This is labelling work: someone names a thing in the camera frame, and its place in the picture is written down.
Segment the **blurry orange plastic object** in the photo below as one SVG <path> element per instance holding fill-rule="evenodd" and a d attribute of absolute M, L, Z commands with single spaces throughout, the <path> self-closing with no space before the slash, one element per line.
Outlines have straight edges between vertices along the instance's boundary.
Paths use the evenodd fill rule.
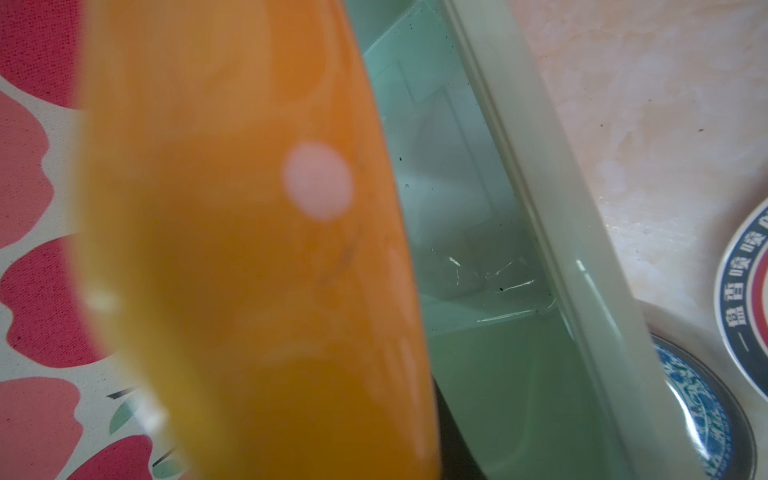
<path fill-rule="evenodd" d="M 81 291 L 202 478 L 439 474 L 418 298 L 340 0 L 91 2 Z"/>

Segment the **beige marble tile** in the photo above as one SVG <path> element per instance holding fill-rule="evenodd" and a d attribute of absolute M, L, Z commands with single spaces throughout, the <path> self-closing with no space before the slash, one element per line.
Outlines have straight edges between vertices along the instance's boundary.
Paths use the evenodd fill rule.
<path fill-rule="evenodd" d="M 713 314 L 723 250 L 768 197 L 768 2 L 511 4 L 649 322 L 737 391 L 768 458 L 768 405 Z"/>

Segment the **green leaf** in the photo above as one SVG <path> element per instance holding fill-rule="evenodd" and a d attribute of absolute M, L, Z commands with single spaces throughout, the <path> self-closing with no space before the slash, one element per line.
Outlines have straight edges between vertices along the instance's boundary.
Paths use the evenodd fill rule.
<path fill-rule="evenodd" d="M 168 478 L 181 473 L 181 462 L 178 460 L 166 460 L 152 467 L 152 476 L 155 478 Z"/>
<path fill-rule="evenodd" d="M 131 408 L 131 401 L 126 400 L 118 407 L 117 411 L 115 411 L 112 416 L 112 420 L 109 421 L 109 434 L 112 435 L 115 433 L 120 427 L 125 425 L 125 422 L 130 420 L 132 416 L 134 416 L 134 410 Z"/>

